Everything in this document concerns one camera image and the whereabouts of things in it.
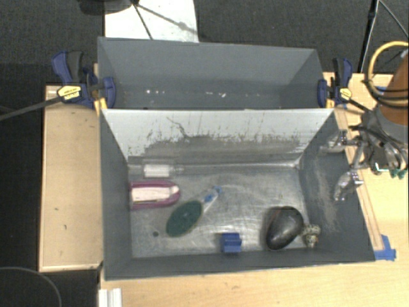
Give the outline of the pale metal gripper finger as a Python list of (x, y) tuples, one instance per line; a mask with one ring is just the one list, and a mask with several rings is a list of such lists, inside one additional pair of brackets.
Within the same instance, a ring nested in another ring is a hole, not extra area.
[(345, 201), (351, 193), (360, 187), (364, 181), (360, 178), (358, 171), (351, 169), (341, 175), (334, 189), (333, 200)]
[(336, 154), (342, 152), (348, 144), (347, 130), (341, 129), (332, 134), (326, 143), (320, 146), (321, 154)]

